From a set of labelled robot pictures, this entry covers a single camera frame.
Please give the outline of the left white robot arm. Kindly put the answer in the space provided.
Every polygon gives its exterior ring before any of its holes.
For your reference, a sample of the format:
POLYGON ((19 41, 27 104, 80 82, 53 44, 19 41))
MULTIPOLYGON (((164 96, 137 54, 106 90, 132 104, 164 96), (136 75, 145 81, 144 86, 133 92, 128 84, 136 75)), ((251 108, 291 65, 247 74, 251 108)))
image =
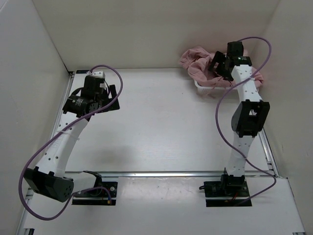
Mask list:
POLYGON ((120 108, 120 93, 115 85, 104 88, 103 82, 76 89, 63 106, 64 116, 58 133, 38 150, 38 153, 43 151, 45 154, 34 169, 24 167, 19 181, 26 180, 33 191, 59 202, 69 199, 74 181, 64 177, 64 173, 79 135, 91 116, 120 108))

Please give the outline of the pink trousers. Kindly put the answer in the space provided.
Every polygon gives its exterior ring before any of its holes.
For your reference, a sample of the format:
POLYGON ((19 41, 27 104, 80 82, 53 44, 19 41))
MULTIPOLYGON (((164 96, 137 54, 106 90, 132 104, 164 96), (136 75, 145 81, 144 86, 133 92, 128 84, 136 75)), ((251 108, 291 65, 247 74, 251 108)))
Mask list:
POLYGON ((223 80, 222 77, 208 71, 214 55, 214 52, 208 52, 201 46, 195 46, 181 56, 179 63, 187 70, 189 76, 201 86, 232 87, 236 85, 235 81, 223 80))

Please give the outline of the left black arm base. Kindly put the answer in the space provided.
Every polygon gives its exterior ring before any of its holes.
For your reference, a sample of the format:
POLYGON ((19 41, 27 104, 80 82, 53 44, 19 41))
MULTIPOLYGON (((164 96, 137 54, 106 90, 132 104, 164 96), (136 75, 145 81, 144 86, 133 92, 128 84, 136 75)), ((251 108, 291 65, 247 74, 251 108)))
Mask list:
POLYGON ((94 187, 88 192, 80 193, 72 199, 72 205, 79 206, 115 206, 117 198, 118 182, 112 180, 97 179, 94 187))

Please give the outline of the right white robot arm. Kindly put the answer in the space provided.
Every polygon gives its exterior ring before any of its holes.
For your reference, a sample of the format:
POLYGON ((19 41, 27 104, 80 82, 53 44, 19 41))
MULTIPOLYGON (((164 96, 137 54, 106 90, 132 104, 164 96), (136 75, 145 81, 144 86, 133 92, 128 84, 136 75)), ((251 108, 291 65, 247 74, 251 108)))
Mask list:
POLYGON ((234 81, 239 95, 240 103, 231 119, 234 141, 220 182, 221 193, 230 196, 244 187, 246 157, 264 126, 270 105, 259 95, 252 78, 251 59, 242 52, 223 54, 217 51, 209 70, 226 81, 234 81))

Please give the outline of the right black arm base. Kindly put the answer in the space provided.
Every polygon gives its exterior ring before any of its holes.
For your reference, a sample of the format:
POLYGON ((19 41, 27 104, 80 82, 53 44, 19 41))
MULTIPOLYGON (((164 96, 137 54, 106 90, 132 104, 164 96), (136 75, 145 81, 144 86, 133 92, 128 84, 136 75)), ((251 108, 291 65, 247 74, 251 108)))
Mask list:
POLYGON ((219 181, 205 181, 199 190, 205 194, 206 207, 251 207, 245 176, 223 174, 219 181))

